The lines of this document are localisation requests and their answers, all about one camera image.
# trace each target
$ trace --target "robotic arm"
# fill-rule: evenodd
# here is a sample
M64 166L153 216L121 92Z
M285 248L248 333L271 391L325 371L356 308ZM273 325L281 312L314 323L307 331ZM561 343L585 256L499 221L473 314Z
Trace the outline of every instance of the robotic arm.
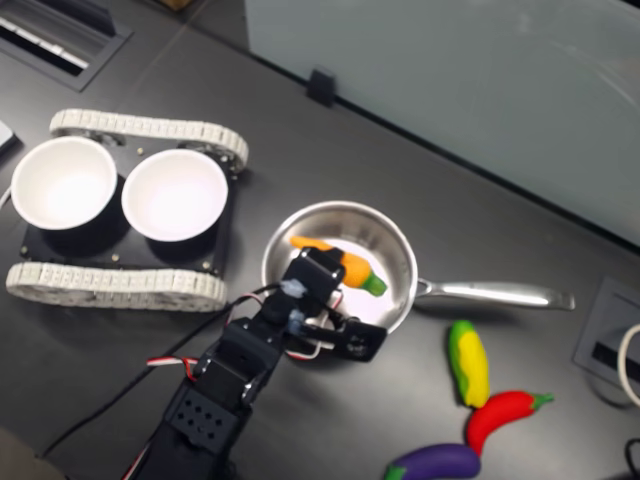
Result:
M233 476L229 453L288 342L314 339L333 354L370 361L384 328L344 318L326 305L345 277L343 252L304 248L253 318L231 322L185 379L162 422L123 480L221 480ZM334 330L305 323L324 311Z

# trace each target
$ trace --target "white wire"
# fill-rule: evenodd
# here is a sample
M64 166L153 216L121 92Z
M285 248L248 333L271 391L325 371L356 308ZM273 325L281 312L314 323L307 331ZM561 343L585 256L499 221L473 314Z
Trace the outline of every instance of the white wire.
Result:
M197 365L198 361L187 358L187 363L191 365ZM162 358L157 360L147 360L149 367L163 367L165 365L184 365L184 362L180 358Z
M138 457L136 458L135 462L133 462L133 465L131 465L131 467L129 468L129 471L125 474L124 477L122 477L122 480L129 480L131 478L131 476L133 475L133 472L135 472L136 469L138 468L138 465L140 465L140 462L142 461L142 457L144 457L144 454L147 453L148 448L149 448L149 445L145 445L142 452L138 454Z
M7 188L5 192L0 197L0 208L4 207L4 204L7 203L9 197L11 196L11 187Z
M634 325L627 330L627 333L622 337L622 342L620 342L620 348L618 349L618 378L620 379L624 392L638 407L640 407L640 397L638 397L631 388L629 377L627 376L627 352L629 351L629 344L631 343L631 340L639 332L640 324Z
M333 305L331 305L331 308L333 310L338 308L338 305L340 305L340 303L342 302L343 298L344 298L344 293L338 292L338 298L333 303ZM325 315L324 318L322 319L322 322L320 322L320 328L324 327L324 324L327 323L328 319L329 319L329 315ZM289 355L291 358L295 358L296 360L313 360L318 355L320 355L321 351L322 351L322 343L321 342L316 342L316 348L313 351L313 353L305 354L305 353L293 352L291 350L287 350L287 355Z
M263 301L262 299L256 295L255 293L245 293L243 295L240 295L240 298L253 298L256 302L258 302L260 304L260 306L262 306ZM229 312L229 317L227 320L227 325L229 325L229 323L231 323L231 321L233 321L233 312L236 309L237 305L234 305L233 308L231 309L231 311Z

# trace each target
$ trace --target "frying pan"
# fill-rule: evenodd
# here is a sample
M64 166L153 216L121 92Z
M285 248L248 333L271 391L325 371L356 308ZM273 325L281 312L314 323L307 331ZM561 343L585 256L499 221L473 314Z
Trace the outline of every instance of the frying pan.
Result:
M388 217L354 202L317 203L289 217L273 235L262 260L262 283L277 282L299 250L289 243L292 236L319 238L346 252L366 259L388 286L381 297L364 290L343 287L338 310L361 321L393 332L414 303L431 297L453 297L518 307L573 310L573 295L550 288L520 283L436 283L418 278L411 245Z

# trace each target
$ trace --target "dark tabletop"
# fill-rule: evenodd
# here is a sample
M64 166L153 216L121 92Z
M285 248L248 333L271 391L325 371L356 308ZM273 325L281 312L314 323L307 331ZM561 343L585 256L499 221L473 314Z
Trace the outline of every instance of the dark tabletop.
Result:
M24 142L2 159L0 189L22 155L48 138L59 109L211 121L241 133L251 149L227 264L231 298L259 286L262 252L287 216L346 199L394 219L426 278L536 283L571 290L578 303L572 313L439 303L411 312L371 364L283 360L233 451L239 478L371 480L402 453L462 441L469 412L455 402L444 351L446 329L460 316L476 321L494 392L557 397L492 436L480 478L609 479L623 472L622 446L638 434L639 412L603 402L594 389L624 397L571 358L602 279L640 288L640 259L355 113L311 102L299 85L194 28L196 7L172 17L141 0L114 2L114 16L135 33L83 93L0 55L0 118ZM161 148L132 140L130 155L119 156L121 174L139 161L140 146L145 155ZM0 272L19 261L25 228L12 206L2 210ZM0 424L36 451L203 319L49 307L4 290L0 312ZM199 355L219 331L184 352ZM51 462L78 480L120 478L181 374L154 372Z

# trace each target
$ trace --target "toy vegetable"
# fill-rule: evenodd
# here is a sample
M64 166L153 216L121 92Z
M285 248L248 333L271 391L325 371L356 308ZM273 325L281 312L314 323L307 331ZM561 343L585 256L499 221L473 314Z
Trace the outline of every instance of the toy vegetable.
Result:
M478 454L487 437L501 426L528 417L542 405L553 401L553 395L527 392L504 392L492 396L487 404L471 415L467 425L467 443Z
M478 455L466 445L443 443L411 452L393 462L384 480L472 478L480 473Z
M291 237L289 240L291 245L296 248L314 247L318 250L326 251L336 249L333 245L329 245L322 240L308 237ZM364 258L348 252L342 252L340 263L345 268L345 276L342 280L347 287L361 288L366 290L375 297L380 297L387 291L387 285L373 273L371 265Z
M471 322L458 320L451 327L449 359L464 404L482 408L489 399L489 362Z

